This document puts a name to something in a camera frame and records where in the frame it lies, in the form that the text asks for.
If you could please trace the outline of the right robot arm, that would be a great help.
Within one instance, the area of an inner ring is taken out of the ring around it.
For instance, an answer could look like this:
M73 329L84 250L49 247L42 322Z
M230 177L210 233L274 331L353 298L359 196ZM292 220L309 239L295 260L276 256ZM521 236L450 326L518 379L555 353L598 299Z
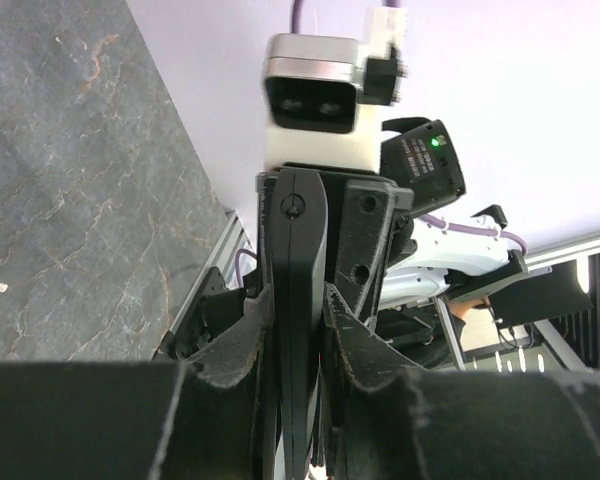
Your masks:
M359 320L446 296L469 301L526 275L497 206L439 214L464 178L438 120L366 120L349 134L267 126L258 267L279 326L317 328L327 288Z

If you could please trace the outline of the black remote control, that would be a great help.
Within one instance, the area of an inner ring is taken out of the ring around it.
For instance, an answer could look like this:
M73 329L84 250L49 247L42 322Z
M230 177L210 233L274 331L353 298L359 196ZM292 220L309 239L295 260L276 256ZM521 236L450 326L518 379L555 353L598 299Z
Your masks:
M273 192L267 234L279 352L285 477L306 477L316 413L328 207L320 175L286 169Z

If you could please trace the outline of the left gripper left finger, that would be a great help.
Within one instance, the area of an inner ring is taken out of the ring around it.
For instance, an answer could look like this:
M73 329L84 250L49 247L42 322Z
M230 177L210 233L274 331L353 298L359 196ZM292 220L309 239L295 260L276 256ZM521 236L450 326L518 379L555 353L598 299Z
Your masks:
M185 361L0 362L0 479L269 479L269 291Z

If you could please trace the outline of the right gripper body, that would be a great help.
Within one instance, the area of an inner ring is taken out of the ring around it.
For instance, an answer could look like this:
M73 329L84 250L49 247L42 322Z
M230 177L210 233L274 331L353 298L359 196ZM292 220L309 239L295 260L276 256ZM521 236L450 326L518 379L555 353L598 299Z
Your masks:
M355 170L318 168L328 207L326 281L361 322L377 316L394 219L414 193L391 179Z

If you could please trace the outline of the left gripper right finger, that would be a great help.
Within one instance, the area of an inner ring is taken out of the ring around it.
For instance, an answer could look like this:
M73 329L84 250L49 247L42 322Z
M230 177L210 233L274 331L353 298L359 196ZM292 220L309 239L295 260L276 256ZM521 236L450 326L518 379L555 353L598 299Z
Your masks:
M600 373L429 371L324 297L335 479L600 479Z

